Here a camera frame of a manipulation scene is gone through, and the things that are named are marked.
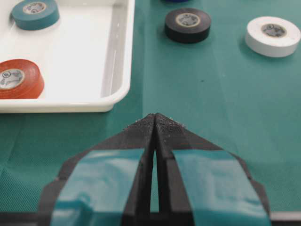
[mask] black plastic part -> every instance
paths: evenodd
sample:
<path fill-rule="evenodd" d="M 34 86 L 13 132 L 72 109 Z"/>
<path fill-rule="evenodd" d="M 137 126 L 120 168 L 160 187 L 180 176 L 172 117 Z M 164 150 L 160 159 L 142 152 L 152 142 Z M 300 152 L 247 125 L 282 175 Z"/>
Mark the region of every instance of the black plastic part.
<path fill-rule="evenodd" d="M 202 149 L 220 151 L 220 147 L 186 130 L 183 125 L 161 115 L 150 114 L 121 133 L 67 160 L 56 180 L 48 184 L 41 196 L 37 213 L 0 213 L 1 226 L 48 226 L 55 202 L 77 163 L 91 150 L 144 148 L 122 218 L 123 226 L 193 226 L 190 202 L 173 149 Z M 159 213 L 150 213 L 151 179 L 154 149 L 157 152 Z M 233 155 L 249 178 L 265 210 L 269 202 L 264 187 L 254 181 L 246 163 Z M 290 220 L 289 212 L 283 219 L 272 220 L 273 226 L 301 225 L 301 220 Z"/>
<path fill-rule="evenodd" d="M 155 115 L 149 114 L 144 119 L 130 125 L 121 133 L 95 145 L 94 147 L 67 160 L 55 181 L 48 184 L 41 196 L 38 210 L 38 226 L 48 226 L 55 202 L 73 172 L 77 163 L 92 150 L 144 148 L 131 192 L 124 209 L 122 225 L 135 225 L 141 213 L 150 212 L 151 179 L 154 145 L 152 133 Z"/>

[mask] green tablecloth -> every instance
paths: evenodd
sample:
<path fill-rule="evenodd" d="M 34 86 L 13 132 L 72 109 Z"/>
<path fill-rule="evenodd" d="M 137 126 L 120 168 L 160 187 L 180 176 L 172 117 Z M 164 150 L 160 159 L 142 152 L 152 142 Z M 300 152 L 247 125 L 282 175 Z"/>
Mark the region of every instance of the green tablecloth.
<path fill-rule="evenodd" d="M 165 15 L 180 7 L 211 16 L 208 39 L 185 45 L 164 35 Z M 67 158 L 156 112 L 243 158 L 272 210 L 301 210 L 301 50 L 273 59 L 244 43 L 251 19 L 301 27 L 300 8 L 299 0 L 137 0 L 131 90 L 111 112 L 0 115 L 0 211 L 35 211 Z"/>

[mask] blue tape roll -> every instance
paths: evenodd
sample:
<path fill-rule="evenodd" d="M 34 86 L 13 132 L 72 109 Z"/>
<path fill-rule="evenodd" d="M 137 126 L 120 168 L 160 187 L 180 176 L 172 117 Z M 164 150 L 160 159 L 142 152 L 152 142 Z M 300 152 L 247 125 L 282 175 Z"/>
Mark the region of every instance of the blue tape roll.
<path fill-rule="evenodd" d="M 40 30 L 53 25 L 60 18 L 54 0 L 24 0 L 12 11 L 16 25 L 24 30 Z"/>
<path fill-rule="evenodd" d="M 165 0 L 165 1 L 171 1 L 171 2 L 183 2 L 183 1 L 189 1 L 189 0 Z"/>

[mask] black tape roll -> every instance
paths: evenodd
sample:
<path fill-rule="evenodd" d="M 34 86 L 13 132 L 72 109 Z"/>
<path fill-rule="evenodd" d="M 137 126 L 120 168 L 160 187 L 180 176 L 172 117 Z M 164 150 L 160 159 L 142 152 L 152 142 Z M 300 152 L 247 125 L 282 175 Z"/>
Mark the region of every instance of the black tape roll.
<path fill-rule="evenodd" d="M 196 8 L 179 8 L 167 14 L 165 33 L 177 42 L 196 43 L 208 37 L 210 25 L 207 13 Z"/>

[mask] teal tape roll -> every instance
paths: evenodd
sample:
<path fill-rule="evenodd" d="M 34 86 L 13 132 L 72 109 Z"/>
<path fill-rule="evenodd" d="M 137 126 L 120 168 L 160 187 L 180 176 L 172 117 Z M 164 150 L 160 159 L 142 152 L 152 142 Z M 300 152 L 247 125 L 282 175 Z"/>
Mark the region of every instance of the teal tape roll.
<path fill-rule="evenodd" d="M 270 226 L 238 161 L 226 151 L 176 150 L 196 226 Z"/>
<path fill-rule="evenodd" d="M 12 11 L 16 25 L 23 30 L 39 30 L 53 25 L 60 18 L 54 0 L 25 0 Z"/>
<path fill-rule="evenodd" d="M 94 150 L 81 159 L 58 197 L 51 226 L 121 225 L 143 149 Z"/>

